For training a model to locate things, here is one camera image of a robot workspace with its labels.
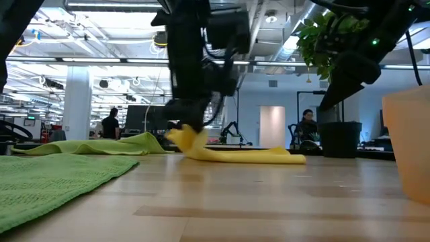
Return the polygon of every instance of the green towel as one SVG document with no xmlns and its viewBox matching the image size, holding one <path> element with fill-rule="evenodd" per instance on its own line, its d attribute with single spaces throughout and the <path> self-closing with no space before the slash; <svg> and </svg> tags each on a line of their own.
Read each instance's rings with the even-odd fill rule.
<svg viewBox="0 0 430 242">
<path fill-rule="evenodd" d="M 70 154 L 0 157 L 0 233 L 94 190 L 137 163 L 129 157 Z"/>
<path fill-rule="evenodd" d="M 41 145 L 30 150 L 12 149 L 27 155 L 49 155 L 55 153 L 93 155 L 146 155 L 166 153 L 157 139 L 145 132 L 122 140 L 64 140 Z"/>
</svg>

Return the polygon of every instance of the woman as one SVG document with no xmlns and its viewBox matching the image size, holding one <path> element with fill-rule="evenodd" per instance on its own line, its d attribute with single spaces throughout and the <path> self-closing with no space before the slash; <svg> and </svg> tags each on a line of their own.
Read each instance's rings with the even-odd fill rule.
<svg viewBox="0 0 430 242">
<path fill-rule="evenodd" d="M 301 141 L 314 140 L 312 134 L 317 132 L 316 122 L 313 120 L 314 112 L 312 110 L 304 110 L 302 121 L 297 124 L 296 131 L 294 133 L 299 134 Z"/>
</svg>

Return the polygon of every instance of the green leaves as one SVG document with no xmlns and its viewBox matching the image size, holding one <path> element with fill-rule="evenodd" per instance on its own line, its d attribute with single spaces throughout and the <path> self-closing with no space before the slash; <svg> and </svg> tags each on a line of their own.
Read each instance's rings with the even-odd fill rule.
<svg viewBox="0 0 430 242">
<path fill-rule="evenodd" d="M 321 13 L 313 17 L 313 19 L 305 19 L 303 24 L 300 24 L 295 33 L 299 33 L 299 40 L 297 41 L 298 52 L 302 56 L 306 66 L 316 67 L 316 74 L 320 76 L 320 80 L 328 79 L 331 83 L 330 72 L 335 68 L 331 64 L 331 57 L 327 53 L 315 52 L 315 44 L 318 35 L 325 31 L 327 24 L 332 17 L 337 17 L 333 12 L 328 12 L 326 15 Z M 339 21 L 339 18 L 333 22 L 332 28 Z M 368 26 L 369 21 L 366 19 L 357 20 L 352 16 L 343 18 L 339 23 L 339 33 L 359 32 Z"/>
<path fill-rule="evenodd" d="M 314 17 L 314 22 L 319 26 L 323 26 L 327 23 L 322 13 L 317 13 Z"/>
<path fill-rule="evenodd" d="M 311 19 L 304 19 L 304 20 L 303 20 L 303 24 L 304 24 L 305 26 L 313 26 L 313 25 L 314 25 L 314 22 L 313 22 Z"/>
</svg>

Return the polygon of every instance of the green light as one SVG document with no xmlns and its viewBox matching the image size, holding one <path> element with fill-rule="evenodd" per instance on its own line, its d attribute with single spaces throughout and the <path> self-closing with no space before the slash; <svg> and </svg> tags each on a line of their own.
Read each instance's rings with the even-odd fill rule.
<svg viewBox="0 0 430 242">
<path fill-rule="evenodd" d="M 372 40 L 372 44 L 373 45 L 377 45 L 379 43 L 379 39 L 378 38 L 374 38 L 373 40 Z"/>
</svg>

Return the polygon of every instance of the man in black shirt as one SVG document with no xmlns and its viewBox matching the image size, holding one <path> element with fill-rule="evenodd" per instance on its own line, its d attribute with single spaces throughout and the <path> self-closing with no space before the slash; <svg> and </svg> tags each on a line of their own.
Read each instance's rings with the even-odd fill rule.
<svg viewBox="0 0 430 242">
<path fill-rule="evenodd" d="M 115 118 L 118 115 L 118 109 L 112 108 L 109 117 L 101 121 L 103 125 L 103 138 L 120 139 L 120 124 Z"/>
</svg>

